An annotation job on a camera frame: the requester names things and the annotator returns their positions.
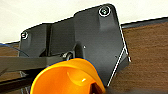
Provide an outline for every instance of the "screw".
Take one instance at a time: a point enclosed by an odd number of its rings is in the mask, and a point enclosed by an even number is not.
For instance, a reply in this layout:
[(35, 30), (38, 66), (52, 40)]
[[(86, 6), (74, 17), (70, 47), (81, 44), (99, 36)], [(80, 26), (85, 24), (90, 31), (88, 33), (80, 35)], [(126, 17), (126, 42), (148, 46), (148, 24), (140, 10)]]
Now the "screw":
[(99, 9), (99, 14), (102, 17), (106, 17), (110, 14), (110, 8), (108, 6), (103, 6)]

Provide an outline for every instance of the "orange plastic part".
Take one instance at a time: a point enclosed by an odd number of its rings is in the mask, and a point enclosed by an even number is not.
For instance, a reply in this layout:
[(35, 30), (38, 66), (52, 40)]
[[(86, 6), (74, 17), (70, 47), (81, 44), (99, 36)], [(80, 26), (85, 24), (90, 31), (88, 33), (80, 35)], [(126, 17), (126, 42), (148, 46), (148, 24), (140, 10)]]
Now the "orange plastic part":
[(41, 71), (33, 81), (30, 94), (92, 94), (93, 84), (97, 85), (99, 94), (105, 93), (94, 66), (75, 58)]

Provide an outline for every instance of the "black panel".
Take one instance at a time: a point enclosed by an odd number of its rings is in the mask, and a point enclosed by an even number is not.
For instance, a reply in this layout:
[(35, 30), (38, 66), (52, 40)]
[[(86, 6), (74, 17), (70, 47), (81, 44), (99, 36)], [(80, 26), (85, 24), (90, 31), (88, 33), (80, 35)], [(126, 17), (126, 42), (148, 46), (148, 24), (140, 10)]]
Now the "black panel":
[(58, 55), (72, 51), (75, 46), (73, 18), (56, 22), (52, 25), (50, 51)]
[[(110, 8), (110, 14), (105, 17), (99, 15), (99, 9), (103, 6)], [(76, 13), (74, 27), (78, 43), (76, 57), (90, 61), (107, 86), (124, 43), (114, 6), (103, 6)]]
[(27, 38), (22, 36), (20, 49), (29, 57), (39, 57), (41, 54), (47, 56), (50, 28), (51, 24), (40, 24), (23, 31), (27, 32)]

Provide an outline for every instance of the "white wall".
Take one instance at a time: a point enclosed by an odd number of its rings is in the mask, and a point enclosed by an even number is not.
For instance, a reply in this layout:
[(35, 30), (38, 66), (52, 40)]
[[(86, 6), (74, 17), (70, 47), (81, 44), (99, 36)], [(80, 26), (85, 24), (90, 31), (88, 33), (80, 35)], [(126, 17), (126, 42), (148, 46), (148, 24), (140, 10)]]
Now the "white wall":
[(116, 7), (121, 24), (168, 16), (168, 0), (0, 0), (0, 43), (19, 41), (27, 28), (105, 3)]

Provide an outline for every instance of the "beige wall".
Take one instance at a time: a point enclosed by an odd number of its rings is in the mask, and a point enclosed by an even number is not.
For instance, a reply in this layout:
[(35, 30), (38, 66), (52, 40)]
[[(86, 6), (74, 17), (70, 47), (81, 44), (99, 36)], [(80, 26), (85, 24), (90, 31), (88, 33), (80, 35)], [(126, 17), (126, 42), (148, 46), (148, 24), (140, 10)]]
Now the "beige wall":
[(167, 0), (0, 0), (0, 43), (19, 41), (27, 28), (105, 3), (115, 5), (121, 24), (168, 16)]

